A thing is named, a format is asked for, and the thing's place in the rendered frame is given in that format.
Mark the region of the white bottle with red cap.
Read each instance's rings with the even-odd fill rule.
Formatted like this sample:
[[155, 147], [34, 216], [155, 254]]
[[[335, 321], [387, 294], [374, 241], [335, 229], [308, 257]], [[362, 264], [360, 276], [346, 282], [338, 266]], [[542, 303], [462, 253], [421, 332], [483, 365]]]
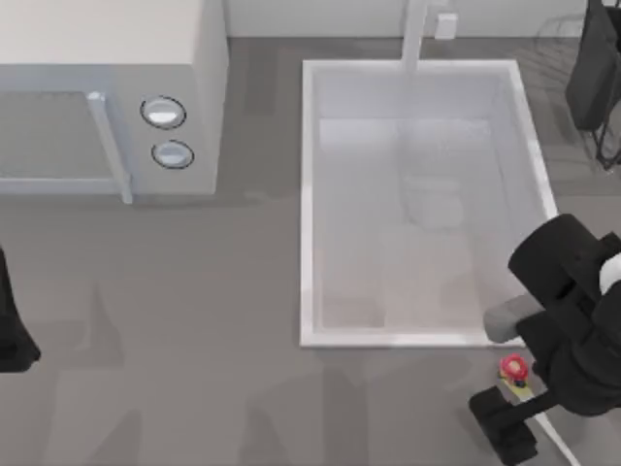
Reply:
[[[533, 401], [535, 393], [528, 385], [529, 369], [525, 360], [517, 353], [510, 354], [501, 359], [499, 363], [499, 377], [507, 388], [517, 397], [520, 405]], [[552, 425], [545, 413], [533, 415], [547, 437], [555, 444], [557, 449], [567, 459], [571, 466], [582, 466], [569, 446], [564, 442], [561, 435]]]

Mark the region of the white sink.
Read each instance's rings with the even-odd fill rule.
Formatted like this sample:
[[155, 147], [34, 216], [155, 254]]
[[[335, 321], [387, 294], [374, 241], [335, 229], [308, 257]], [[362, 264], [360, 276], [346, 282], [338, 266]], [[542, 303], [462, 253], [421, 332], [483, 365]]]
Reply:
[[307, 60], [307, 348], [485, 348], [529, 305], [508, 259], [555, 203], [513, 60]]

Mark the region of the large microwave knob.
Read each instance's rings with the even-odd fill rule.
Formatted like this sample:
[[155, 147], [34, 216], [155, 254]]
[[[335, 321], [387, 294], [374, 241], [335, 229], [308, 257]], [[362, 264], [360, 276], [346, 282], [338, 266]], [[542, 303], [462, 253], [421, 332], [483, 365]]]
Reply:
[[145, 99], [141, 103], [140, 114], [147, 124], [161, 130], [178, 128], [187, 117], [183, 104], [169, 96]]

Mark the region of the black chair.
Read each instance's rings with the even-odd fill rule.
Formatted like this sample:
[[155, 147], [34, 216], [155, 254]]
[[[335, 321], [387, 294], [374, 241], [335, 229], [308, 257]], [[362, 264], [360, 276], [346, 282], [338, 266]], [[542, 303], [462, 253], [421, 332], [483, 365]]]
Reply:
[[605, 154], [610, 116], [621, 103], [621, 0], [588, 0], [565, 96], [575, 128], [595, 143], [596, 161], [606, 170], [621, 165], [621, 145]]

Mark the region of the white wall socket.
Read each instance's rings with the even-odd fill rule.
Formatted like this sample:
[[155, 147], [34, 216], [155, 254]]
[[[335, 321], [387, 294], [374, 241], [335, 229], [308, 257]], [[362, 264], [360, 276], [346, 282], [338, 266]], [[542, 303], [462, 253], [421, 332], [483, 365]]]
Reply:
[[458, 15], [455, 13], [440, 13], [437, 16], [435, 30], [436, 40], [453, 40], [457, 35]]

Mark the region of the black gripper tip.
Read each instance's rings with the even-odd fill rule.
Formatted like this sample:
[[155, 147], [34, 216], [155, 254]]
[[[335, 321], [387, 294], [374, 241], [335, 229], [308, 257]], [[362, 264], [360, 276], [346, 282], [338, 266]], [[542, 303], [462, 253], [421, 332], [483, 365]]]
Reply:
[[6, 255], [0, 247], [0, 374], [24, 373], [41, 355], [18, 313]]

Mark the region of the tall white tap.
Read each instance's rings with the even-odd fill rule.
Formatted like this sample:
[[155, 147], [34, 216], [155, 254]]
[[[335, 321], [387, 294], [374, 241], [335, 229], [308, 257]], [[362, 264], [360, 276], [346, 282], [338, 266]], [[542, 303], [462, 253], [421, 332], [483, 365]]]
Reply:
[[430, 0], [408, 0], [405, 12], [401, 62], [408, 73], [415, 73], [420, 56]]

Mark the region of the pale microwave oven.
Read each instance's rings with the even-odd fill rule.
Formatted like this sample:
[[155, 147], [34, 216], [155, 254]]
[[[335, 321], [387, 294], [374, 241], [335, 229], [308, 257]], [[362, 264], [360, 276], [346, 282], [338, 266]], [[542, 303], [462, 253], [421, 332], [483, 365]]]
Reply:
[[[134, 200], [213, 194], [228, 65], [222, 0], [0, 0], [0, 195], [120, 197], [90, 91], [106, 94]], [[156, 96], [183, 104], [182, 126], [143, 120]], [[153, 161], [169, 140], [192, 148], [189, 167]]]

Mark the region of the small microwave knob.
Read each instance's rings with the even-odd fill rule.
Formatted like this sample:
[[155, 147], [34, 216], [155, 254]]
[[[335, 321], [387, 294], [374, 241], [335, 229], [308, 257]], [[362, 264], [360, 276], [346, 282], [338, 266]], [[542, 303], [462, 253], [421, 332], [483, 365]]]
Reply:
[[150, 153], [153, 161], [167, 170], [183, 170], [195, 160], [192, 148], [177, 140], [156, 144], [151, 148]]

